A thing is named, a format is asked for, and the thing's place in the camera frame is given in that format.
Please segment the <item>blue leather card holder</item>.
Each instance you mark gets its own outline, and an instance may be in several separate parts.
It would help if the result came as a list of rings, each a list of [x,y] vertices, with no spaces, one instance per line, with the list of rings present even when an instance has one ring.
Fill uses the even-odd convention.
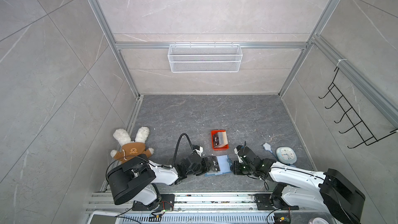
[[[208,173],[208,170],[209,170],[208,157],[204,158],[205,164],[207,166],[207,172],[205,172],[206,177],[232,173],[232,170],[231,170],[232,160],[230,159],[230,157],[228,155],[222,155],[222,156],[217,156],[217,157],[218,157],[218,162],[220,165],[220,172],[218,172],[216,174]]]

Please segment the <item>red plastic tray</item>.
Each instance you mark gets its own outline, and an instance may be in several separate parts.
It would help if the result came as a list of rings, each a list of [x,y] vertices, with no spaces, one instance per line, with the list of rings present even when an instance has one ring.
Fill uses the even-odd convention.
[[[212,130],[211,140],[213,150],[227,150],[229,148],[226,130]]]

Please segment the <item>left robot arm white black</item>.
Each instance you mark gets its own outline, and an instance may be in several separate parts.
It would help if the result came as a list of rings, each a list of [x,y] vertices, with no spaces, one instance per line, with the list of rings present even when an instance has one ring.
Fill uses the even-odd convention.
[[[127,162],[106,171],[115,205],[133,200],[149,206],[160,200],[156,184],[177,185],[189,175],[200,176],[211,168],[196,150],[180,163],[170,166],[154,163],[144,154],[130,157]]]

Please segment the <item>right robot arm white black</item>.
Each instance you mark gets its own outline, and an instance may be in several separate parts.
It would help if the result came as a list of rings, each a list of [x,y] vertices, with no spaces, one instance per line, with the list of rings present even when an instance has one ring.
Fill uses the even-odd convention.
[[[276,209],[293,206],[330,213],[343,224],[359,224],[365,195],[342,173],[308,171],[274,159],[261,159],[247,145],[234,149],[236,175],[249,175],[276,183],[269,200]]]

